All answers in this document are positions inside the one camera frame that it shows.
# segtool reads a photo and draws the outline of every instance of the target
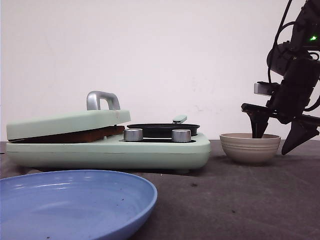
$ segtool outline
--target dark tabletop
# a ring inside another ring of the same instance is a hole
[[[154,211],[130,240],[320,240],[320,141],[310,140],[265,166],[233,163],[220,141],[187,174],[123,170],[158,190]],[[1,178],[52,171],[10,162],[1,143]]]

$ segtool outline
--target frying pan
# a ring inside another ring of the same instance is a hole
[[[197,135],[197,129],[200,125],[181,124],[187,119],[185,115],[179,115],[173,119],[173,123],[143,123],[131,124],[129,129],[142,129],[144,138],[171,138],[172,130],[188,129],[191,131],[191,136]]]

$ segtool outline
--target black frying pan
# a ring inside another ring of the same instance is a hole
[[[129,129],[142,129],[145,138],[171,138],[172,130],[189,129],[191,136],[197,135],[197,129],[200,125],[195,124],[176,124],[176,123],[144,123],[131,124]]]

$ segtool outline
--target blue plate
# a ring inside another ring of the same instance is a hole
[[[124,240],[158,196],[142,177],[104,170],[15,176],[0,186],[2,240]]]

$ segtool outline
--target mint green toy stove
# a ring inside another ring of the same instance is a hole
[[[101,99],[108,102],[108,110],[100,109]],[[113,93],[90,92],[87,109],[9,123],[8,157],[18,165],[32,168],[170,169],[179,172],[201,168],[208,161],[209,140],[195,132],[194,127],[198,125],[182,124],[187,119],[184,115],[176,117],[171,124],[159,124],[162,131],[159,137],[159,133],[150,135],[149,124],[145,124],[145,128],[144,124],[142,128],[119,126],[131,120],[130,113],[120,109]],[[170,134],[170,137],[163,137],[163,134]]]

